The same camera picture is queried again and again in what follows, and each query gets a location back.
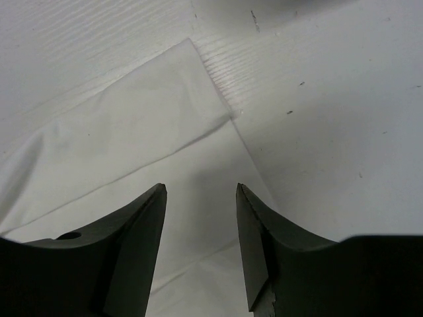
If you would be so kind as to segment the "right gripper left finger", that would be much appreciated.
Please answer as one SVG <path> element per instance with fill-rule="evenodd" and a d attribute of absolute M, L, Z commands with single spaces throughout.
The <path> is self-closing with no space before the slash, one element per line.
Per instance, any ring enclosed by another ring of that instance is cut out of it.
<path fill-rule="evenodd" d="M 144 316 L 166 205 L 157 184 L 56 239 L 2 239 L 1 315 Z"/>

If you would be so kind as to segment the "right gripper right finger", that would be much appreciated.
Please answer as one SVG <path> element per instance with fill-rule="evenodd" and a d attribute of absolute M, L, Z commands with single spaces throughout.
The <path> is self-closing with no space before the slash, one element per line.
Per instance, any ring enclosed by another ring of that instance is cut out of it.
<path fill-rule="evenodd" d="M 269 208 L 243 184 L 237 226 L 255 316 L 421 316 L 422 237 L 335 242 Z"/>

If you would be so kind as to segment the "white t-shirt black print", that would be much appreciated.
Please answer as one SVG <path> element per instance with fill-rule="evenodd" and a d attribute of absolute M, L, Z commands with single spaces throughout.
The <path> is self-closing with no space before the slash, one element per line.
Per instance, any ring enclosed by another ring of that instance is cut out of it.
<path fill-rule="evenodd" d="M 235 192 L 270 193 L 191 40 L 33 132 L 1 163 L 1 234 L 59 235 L 167 188 L 148 316 L 248 316 Z"/>

